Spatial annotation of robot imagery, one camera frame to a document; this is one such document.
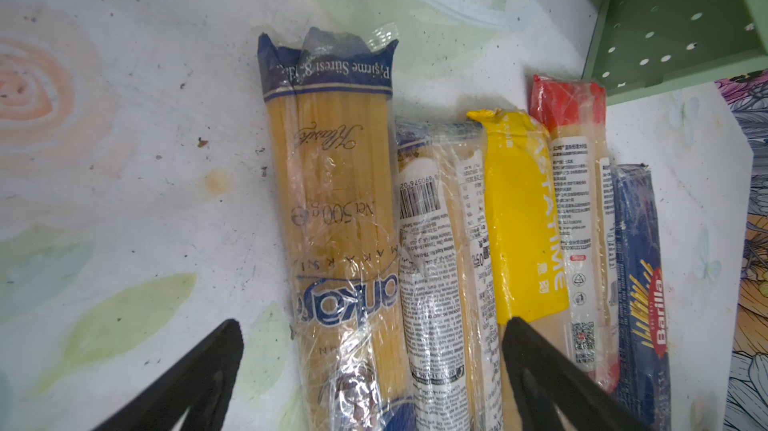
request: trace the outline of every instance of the spaghetti package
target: spaghetti package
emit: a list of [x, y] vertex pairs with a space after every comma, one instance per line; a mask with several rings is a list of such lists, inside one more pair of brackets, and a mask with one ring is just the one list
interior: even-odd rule
[[650, 171], [614, 167], [621, 373], [614, 397], [657, 431], [670, 429], [667, 308]]
[[259, 40], [310, 428], [413, 429], [389, 100], [397, 42]]
[[485, 132], [397, 124], [400, 293], [419, 430], [502, 428]]
[[[549, 134], [520, 110], [473, 111], [488, 139], [485, 215], [499, 342], [514, 316], [564, 353], [568, 350], [568, 288], [558, 229]], [[502, 357], [504, 429], [521, 429]]]
[[552, 133], [554, 190], [571, 298], [571, 352], [603, 389], [618, 380], [613, 180], [605, 89], [536, 76], [531, 116]]

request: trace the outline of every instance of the blue spaghetti package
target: blue spaghetti package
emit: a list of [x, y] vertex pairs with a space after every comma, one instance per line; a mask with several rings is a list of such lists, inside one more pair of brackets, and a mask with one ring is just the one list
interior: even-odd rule
[[619, 384], [614, 398], [658, 431], [670, 429], [667, 308], [650, 170], [614, 167]]
[[349, 33], [259, 38], [309, 431], [413, 431], [398, 271], [392, 59]]

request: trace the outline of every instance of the nutrition label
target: nutrition label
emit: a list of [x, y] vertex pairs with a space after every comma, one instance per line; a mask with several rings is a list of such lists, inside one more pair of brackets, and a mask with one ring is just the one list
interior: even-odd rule
[[587, 371], [594, 369], [598, 318], [589, 168], [589, 143], [585, 136], [552, 140], [554, 193], [571, 297], [571, 338], [575, 360]]
[[469, 429], [464, 324], [456, 247], [438, 167], [400, 172], [400, 293], [420, 429]]
[[485, 391], [485, 426], [488, 431], [502, 429], [501, 357], [498, 348], [496, 299], [493, 290], [488, 225], [485, 222], [485, 168], [482, 153], [458, 163], [458, 186], [469, 236], [469, 252], [475, 270], [475, 291], [480, 309], [481, 356]]
[[608, 253], [608, 314], [610, 316], [610, 346], [619, 349], [618, 275], [616, 274], [616, 207], [614, 179], [610, 173], [610, 159], [600, 159], [603, 184], [603, 232]]

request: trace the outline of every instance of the stain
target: stain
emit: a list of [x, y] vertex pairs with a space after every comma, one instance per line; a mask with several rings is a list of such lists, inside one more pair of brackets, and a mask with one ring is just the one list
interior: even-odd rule
[[251, 328], [240, 361], [237, 386], [246, 398], [259, 397], [277, 383], [289, 349], [288, 320], [273, 301]]
[[5, 431], [8, 421], [11, 420], [12, 402], [11, 381], [8, 375], [0, 369], [0, 431]]
[[75, 323], [62, 358], [43, 376], [39, 390], [85, 364], [116, 357], [148, 340], [187, 301], [196, 280], [194, 273], [152, 279], [92, 307]]
[[283, 416], [277, 425], [279, 431], [305, 431], [310, 428], [306, 418], [306, 410], [302, 403], [301, 389], [293, 391], [288, 402], [283, 407]]
[[215, 168], [203, 178], [206, 191], [220, 196], [232, 189], [232, 175], [224, 168]]
[[72, 284], [94, 244], [62, 229], [32, 225], [0, 242], [0, 323], [50, 301]]

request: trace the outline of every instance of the qr code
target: qr code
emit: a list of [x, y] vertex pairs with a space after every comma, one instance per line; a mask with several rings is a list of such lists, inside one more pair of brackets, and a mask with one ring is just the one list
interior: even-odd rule
[[594, 362], [594, 321], [589, 323], [572, 323], [571, 337], [576, 349], [577, 363]]

